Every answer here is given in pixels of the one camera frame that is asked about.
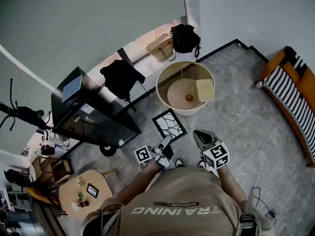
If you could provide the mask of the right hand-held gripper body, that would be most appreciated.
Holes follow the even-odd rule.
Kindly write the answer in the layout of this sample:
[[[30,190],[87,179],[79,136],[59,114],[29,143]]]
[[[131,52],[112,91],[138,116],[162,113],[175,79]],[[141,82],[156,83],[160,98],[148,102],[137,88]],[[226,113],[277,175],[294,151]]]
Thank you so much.
[[[230,154],[225,144],[222,142],[202,152],[204,161],[215,170],[229,163]]]

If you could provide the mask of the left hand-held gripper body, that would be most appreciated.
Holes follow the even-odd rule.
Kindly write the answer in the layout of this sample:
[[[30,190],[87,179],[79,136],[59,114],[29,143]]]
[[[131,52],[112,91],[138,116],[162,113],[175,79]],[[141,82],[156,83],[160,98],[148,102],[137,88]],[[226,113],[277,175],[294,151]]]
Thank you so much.
[[[134,154],[141,168],[144,168],[149,160],[156,161],[161,174],[167,170],[174,155],[170,145],[158,145],[155,148],[143,146],[136,149]]]

